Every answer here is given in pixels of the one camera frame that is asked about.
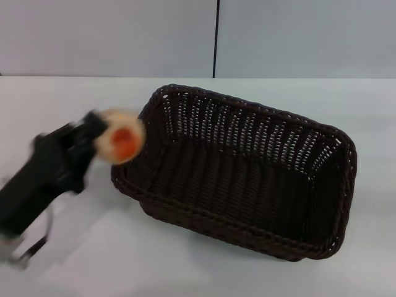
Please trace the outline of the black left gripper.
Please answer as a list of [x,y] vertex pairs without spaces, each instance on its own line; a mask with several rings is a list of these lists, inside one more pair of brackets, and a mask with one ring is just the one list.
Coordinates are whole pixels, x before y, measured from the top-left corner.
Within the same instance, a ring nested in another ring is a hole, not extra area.
[[81,193],[95,155],[93,141],[107,129],[105,120],[89,111],[79,126],[36,136],[31,157],[1,189],[1,233],[18,237],[59,195]]

